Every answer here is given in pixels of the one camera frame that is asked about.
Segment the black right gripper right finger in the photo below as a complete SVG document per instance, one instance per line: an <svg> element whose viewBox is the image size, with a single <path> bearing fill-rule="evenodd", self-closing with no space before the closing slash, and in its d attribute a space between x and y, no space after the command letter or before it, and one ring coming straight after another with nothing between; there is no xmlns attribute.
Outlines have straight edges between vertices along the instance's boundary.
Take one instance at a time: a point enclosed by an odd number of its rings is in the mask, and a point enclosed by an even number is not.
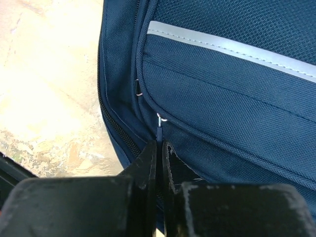
<svg viewBox="0 0 316 237"><path fill-rule="evenodd" d="M313 237L307 204L287 184L212 184L161 147L167 237Z"/></svg>

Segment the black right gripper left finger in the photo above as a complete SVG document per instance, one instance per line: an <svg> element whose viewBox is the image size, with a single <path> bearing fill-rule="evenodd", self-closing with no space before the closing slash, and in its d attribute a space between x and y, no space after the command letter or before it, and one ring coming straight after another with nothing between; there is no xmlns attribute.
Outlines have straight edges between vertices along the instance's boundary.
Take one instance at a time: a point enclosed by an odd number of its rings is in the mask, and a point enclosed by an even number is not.
<svg viewBox="0 0 316 237"><path fill-rule="evenodd" d="M27 178L10 191L3 237L153 237L157 144L117 176Z"/></svg>

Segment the navy blue student backpack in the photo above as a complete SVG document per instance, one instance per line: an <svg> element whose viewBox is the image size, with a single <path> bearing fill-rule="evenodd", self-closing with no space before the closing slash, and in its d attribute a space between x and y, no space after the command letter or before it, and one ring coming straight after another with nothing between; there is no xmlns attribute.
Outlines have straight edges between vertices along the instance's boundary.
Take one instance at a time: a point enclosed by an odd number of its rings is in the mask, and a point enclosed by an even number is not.
<svg viewBox="0 0 316 237"><path fill-rule="evenodd" d="M128 166L163 137L214 183L288 183L316 210L316 3L107 0L98 93Z"/></svg>

